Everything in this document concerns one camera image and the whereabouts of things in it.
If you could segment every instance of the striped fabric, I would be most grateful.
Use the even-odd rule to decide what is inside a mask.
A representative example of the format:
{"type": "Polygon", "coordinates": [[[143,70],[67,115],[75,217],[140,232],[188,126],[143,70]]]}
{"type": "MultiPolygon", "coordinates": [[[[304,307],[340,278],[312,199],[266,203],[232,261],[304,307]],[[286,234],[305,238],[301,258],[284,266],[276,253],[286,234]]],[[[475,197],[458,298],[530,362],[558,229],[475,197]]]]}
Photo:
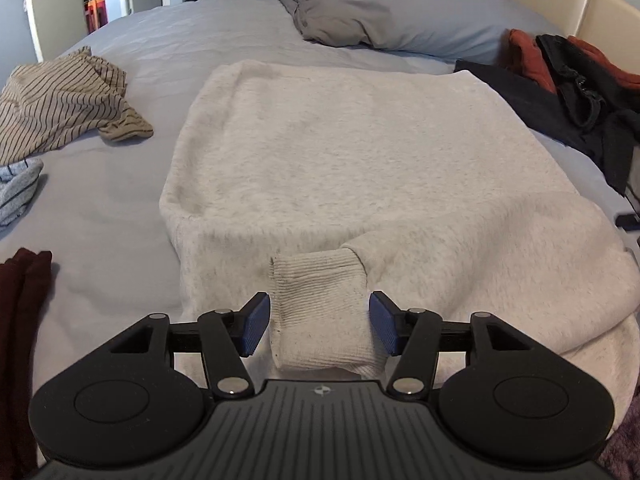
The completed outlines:
{"type": "Polygon", "coordinates": [[[61,148],[92,128],[114,142],[153,135],[125,101],[125,79],[87,46],[15,68],[0,94],[0,166],[61,148]]]}
{"type": "Polygon", "coordinates": [[[0,231],[22,216],[38,189],[43,163],[28,158],[0,168],[0,231]]]}

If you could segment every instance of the purple blanket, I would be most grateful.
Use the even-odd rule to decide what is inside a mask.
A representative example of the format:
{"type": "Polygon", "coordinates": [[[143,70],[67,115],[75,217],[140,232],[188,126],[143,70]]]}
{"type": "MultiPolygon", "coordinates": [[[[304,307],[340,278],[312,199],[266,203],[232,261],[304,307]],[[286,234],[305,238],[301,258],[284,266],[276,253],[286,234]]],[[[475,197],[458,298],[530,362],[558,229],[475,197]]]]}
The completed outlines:
{"type": "Polygon", "coordinates": [[[640,480],[640,385],[636,386],[631,406],[598,463],[617,480],[640,480]]]}

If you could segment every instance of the clothing pile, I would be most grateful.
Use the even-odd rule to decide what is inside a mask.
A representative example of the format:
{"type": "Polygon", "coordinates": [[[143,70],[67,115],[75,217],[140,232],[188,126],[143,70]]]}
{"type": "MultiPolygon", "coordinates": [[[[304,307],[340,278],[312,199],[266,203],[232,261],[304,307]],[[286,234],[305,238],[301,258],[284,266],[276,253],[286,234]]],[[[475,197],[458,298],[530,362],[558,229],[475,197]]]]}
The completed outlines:
{"type": "Polygon", "coordinates": [[[20,249],[0,264],[0,480],[36,469],[28,420],[31,351],[51,286],[51,252],[20,249]]]}
{"type": "Polygon", "coordinates": [[[153,135],[124,99],[126,76],[87,46],[14,69],[0,93],[0,230],[24,214],[36,191],[43,164],[28,157],[92,128],[110,142],[153,135]]]}
{"type": "Polygon", "coordinates": [[[640,211],[640,76],[570,36],[510,32],[508,68],[464,60],[533,130],[587,155],[640,211]]]}

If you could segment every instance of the ribbed cuff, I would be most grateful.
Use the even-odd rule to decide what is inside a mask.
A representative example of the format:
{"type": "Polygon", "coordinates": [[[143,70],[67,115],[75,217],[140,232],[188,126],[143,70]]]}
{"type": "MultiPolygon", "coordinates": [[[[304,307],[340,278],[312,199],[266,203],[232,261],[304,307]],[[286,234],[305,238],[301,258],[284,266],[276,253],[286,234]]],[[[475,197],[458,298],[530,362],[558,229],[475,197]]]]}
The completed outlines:
{"type": "Polygon", "coordinates": [[[340,367],[377,377],[386,357],[374,343],[367,276],[350,249],[273,258],[271,351],[280,369],[340,367]]]}

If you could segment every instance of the beige headboard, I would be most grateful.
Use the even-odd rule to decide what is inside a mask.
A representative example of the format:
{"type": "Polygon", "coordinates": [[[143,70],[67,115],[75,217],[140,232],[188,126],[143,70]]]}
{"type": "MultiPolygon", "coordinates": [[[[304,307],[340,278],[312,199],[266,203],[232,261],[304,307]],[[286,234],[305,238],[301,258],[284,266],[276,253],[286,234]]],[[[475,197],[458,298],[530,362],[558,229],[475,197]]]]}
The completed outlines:
{"type": "Polygon", "coordinates": [[[614,64],[640,73],[640,10],[623,0],[518,0],[566,36],[597,46],[614,64]]]}

